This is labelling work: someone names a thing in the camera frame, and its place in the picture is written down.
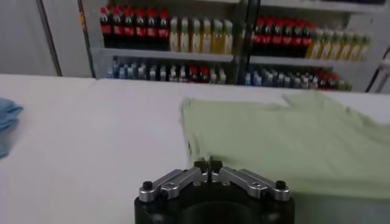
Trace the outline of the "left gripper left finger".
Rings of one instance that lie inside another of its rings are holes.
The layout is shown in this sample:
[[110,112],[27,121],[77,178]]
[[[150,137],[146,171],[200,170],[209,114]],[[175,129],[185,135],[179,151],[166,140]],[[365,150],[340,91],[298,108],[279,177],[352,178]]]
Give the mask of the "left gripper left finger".
[[193,183],[204,183],[208,180],[208,162],[195,161],[187,170],[175,169],[155,181],[144,181],[139,189],[138,199],[144,203],[155,201],[165,194],[167,199],[177,198],[181,191]]

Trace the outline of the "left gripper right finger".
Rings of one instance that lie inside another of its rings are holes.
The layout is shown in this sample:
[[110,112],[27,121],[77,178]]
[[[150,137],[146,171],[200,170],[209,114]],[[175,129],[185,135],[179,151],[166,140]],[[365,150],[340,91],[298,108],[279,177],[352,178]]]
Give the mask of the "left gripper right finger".
[[285,181],[271,181],[247,169],[235,170],[224,166],[222,161],[210,157],[210,175],[212,182],[235,184],[256,199],[270,196],[277,201],[288,201],[291,191]]

